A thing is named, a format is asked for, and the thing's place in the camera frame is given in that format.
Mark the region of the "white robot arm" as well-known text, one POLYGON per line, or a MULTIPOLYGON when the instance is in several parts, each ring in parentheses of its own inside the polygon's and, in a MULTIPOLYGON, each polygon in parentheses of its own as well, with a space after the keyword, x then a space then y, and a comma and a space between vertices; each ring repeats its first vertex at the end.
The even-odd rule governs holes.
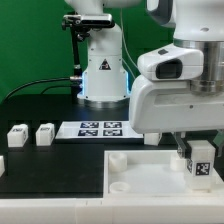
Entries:
POLYGON ((147 0, 129 121, 138 133, 224 129, 224 0, 147 0))

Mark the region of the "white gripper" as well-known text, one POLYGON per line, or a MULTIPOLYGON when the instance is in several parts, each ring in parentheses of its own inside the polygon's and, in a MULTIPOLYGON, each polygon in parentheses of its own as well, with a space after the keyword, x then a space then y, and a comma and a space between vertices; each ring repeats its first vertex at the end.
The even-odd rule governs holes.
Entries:
MULTIPOLYGON (((224 93, 195 95, 187 81, 151 82, 140 75, 133 83, 129 122, 141 134, 175 132, 181 158, 191 157, 191 147, 180 132, 224 129, 224 93)), ((217 156, 224 148, 224 131, 213 140, 217 156)))

